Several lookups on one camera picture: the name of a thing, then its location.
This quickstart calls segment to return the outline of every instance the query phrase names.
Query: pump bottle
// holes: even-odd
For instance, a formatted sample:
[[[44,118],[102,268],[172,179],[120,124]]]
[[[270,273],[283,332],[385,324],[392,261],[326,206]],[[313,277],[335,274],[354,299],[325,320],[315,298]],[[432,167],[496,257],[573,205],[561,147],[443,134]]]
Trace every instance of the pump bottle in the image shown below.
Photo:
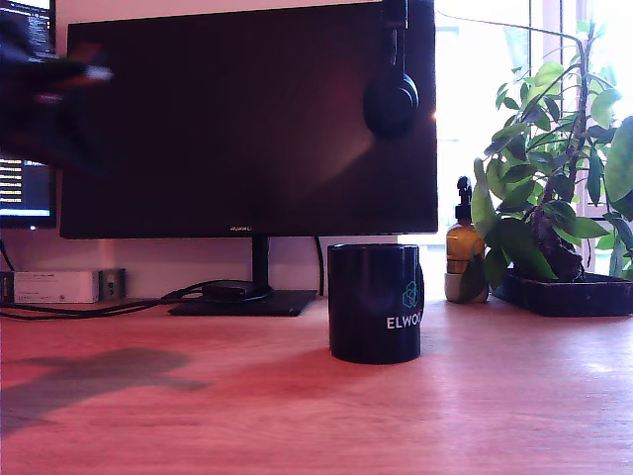
[[[468,302],[462,302],[459,298],[459,287],[466,266],[474,254],[484,253],[484,240],[473,226],[471,217],[471,199],[473,188],[467,176],[462,176],[457,181],[460,204],[455,207],[457,223],[449,228],[446,234],[446,275],[444,278],[444,293],[446,300],[456,303],[486,302],[488,299],[488,285],[477,297]]]

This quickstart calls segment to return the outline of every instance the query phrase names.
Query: monitor stand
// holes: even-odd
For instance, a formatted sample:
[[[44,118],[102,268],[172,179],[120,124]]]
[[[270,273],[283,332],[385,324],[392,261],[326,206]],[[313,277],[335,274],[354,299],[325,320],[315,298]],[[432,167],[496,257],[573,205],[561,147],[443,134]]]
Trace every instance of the monitor stand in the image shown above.
[[[260,288],[268,287],[267,236],[252,237],[252,279]],[[295,317],[317,296],[316,290],[272,290],[266,297],[245,302],[210,302],[204,297],[192,299],[169,310],[182,316],[254,316]]]

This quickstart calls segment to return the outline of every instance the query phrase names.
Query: white wall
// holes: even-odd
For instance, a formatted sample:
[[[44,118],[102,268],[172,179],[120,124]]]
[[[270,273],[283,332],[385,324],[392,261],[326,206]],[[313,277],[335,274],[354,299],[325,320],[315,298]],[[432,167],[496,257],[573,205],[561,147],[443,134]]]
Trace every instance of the white wall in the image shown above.
[[[346,1],[300,0],[57,0],[57,44],[65,53],[69,23],[134,17],[252,10]],[[65,240],[57,230],[2,232],[19,270],[125,267],[131,297],[157,297],[175,288],[216,278],[250,277],[250,240],[143,239]],[[323,239],[337,242],[385,242],[395,237]],[[317,252],[309,237],[271,239],[270,282],[281,289],[318,286]]]

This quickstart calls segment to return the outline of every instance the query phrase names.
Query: headphones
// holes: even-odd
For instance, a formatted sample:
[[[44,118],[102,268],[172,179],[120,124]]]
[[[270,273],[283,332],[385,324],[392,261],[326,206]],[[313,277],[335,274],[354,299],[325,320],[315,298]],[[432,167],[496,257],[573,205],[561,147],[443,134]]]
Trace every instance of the headphones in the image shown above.
[[[382,1],[383,29],[389,33],[390,58],[363,96],[365,124],[381,138],[395,138],[410,129],[419,104],[417,88],[405,71],[407,0]]]

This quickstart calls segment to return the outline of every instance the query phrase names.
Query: black monitor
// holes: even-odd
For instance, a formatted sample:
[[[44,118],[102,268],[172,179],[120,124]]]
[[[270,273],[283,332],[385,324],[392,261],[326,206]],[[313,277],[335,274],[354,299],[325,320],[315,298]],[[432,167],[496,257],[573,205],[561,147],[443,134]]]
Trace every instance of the black monitor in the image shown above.
[[[363,95],[391,60],[381,3],[70,25],[69,50],[100,45],[114,78],[82,92],[103,173],[64,172],[60,234],[436,232],[432,2],[408,2],[406,35],[419,108],[379,138]]]
[[[54,0],[0,0],[0,15],[28,26],[35,50],[54,53]],[[0,149],[0,228],[55,228],[54,170]]]

